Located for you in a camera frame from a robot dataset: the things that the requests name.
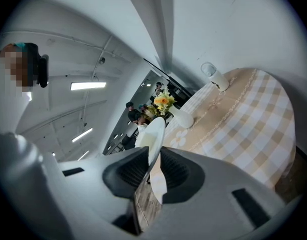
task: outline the round table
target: round table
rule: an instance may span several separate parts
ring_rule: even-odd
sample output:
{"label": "round table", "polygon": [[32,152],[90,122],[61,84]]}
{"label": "round table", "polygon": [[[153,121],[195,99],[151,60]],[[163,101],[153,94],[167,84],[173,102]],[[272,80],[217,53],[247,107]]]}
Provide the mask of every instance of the round table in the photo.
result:
{"label": "round table", "polygon": [[[197,91],[181,108],[193,116],[193,126],[184,129],[172,119],[163,145],[232,163],[274,189],[295,159],[292,104],[281,84],[262,70],[239,68],[224,76],[229,88],[219,92],[210,82]],[[150,182],[162,204],[167,186],[160,156]]]}

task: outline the beige tablecloth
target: beige tablecloth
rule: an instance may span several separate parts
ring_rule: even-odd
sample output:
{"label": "beige tablecloth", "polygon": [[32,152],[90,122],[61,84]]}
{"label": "beige tablecloth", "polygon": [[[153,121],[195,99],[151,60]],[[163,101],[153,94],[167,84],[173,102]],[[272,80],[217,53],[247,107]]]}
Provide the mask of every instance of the beige tablecloth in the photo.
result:
{"label": "beige tablecloth", "polygon": [[[201,88],[181,108],[193,116],[193,126],[184,129],[172,119],[163,145],[227,161],[274,188],[295,158],[291,102],[264,71],[242,68],[224,76],[229,88],[219,92],[211,82]],[[166,192],[160,157],[150,178],[159,200]]]}

